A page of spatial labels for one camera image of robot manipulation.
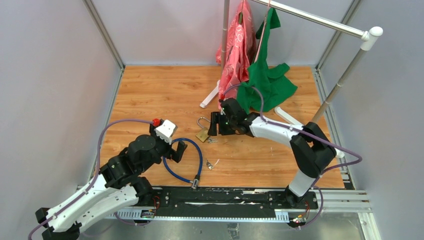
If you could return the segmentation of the brass padlock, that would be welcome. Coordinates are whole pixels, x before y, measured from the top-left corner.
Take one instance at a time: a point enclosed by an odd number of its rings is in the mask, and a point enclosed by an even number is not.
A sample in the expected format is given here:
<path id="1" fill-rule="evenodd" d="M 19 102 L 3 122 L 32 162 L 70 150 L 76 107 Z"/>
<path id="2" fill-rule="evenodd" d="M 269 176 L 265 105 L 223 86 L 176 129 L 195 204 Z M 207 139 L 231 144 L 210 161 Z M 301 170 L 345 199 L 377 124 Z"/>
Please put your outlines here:
<path id="1" fill-rule="evenodd" d="M 206 126 L 203 126 L 202 124 L 201 124 L 201 120 L 205 120 L 205 121 L 207 121 L 208 123 L 210 123 L 211 121 L 208 119 L 208 118 L 205 118 L 205 117 L 199 117 L 198 119 L 197 119 L 197 125 L 201 128 L 201 130 L 196 134 L 196 137 L 202 142 L 202 143 L 204 143 L 204 142 L 206 142 L 207 140 L 208 140 L 208 138 L 210 137 L 209 135 L 208 135 L 208 131 L 209 131 L 209 128 L 208 127 L 206 127 Z"/>

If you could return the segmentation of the silver padlock keys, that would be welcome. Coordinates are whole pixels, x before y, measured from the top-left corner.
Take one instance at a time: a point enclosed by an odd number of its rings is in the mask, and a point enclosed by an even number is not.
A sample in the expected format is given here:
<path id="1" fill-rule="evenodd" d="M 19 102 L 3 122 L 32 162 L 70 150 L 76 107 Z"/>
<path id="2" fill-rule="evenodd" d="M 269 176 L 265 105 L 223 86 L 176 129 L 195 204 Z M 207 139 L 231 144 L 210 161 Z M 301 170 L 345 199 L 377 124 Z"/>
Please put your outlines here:
<path id="1" fill-rule="evenodd" d="M 219 140 L 217 138 L 209 137 L 208 140 L 207 140 L 207 142 L 209 144 L 213 144 L 213 143 L 218 143 Z"/>

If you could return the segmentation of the small silver cable-lock keys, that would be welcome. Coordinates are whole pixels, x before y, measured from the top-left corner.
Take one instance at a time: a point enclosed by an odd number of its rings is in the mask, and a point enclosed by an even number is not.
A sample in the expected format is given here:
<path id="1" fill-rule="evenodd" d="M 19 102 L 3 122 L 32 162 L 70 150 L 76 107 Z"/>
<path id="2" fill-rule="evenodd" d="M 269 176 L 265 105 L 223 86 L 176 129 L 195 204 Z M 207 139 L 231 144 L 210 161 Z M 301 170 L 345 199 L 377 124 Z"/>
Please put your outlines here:
<path id="1" fill-rule="evenodd" d="M 220 159 L 217 159 L 215 163 L 210 162 L 208 159 L 205 160 L 205 164 L 208 169 L 213 170 L 214 167 L 220 162 Z"/>

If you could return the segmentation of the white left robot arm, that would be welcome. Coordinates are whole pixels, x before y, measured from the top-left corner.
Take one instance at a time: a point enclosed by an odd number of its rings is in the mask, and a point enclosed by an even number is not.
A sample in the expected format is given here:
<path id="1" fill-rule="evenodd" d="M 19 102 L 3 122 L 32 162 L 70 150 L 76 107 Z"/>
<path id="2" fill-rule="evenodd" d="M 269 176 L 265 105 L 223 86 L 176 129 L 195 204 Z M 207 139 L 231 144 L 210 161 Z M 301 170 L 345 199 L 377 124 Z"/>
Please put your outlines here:
<path id="1" fill-rule="evenodd" d="M 180 162 L 187 149 L 184 139 L 172 139 L 175 129 L 150 126 L 118 155 L 99 167 L 94 177 L 64 202 L 35 212 L 44 227 L 44 240 L 77 240 L 94 223 L 118 210 L 139 204 L 149 206 L 153 187 L 141 174 L 164 159 Z"/>

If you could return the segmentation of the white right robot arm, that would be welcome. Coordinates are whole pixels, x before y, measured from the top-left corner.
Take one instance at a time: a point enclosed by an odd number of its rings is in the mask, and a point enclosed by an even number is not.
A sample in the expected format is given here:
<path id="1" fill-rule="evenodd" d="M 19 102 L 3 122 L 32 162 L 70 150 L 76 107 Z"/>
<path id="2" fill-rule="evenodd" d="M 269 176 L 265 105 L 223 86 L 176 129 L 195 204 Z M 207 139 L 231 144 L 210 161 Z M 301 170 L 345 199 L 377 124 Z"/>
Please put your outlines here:
<path id="1" fill-rule="evenodd" d="M 298 209 L 305 195 L 334 158 L 343 156 L 314 122 L 295 125 L 274 121 L 258 112 L 247 113 L 234 98 L 221 101 L 221 110 L 210 114 L 209 136 L 246 135 L 289 147 L 298 171 L 285 189 L 286 204 Z"/>

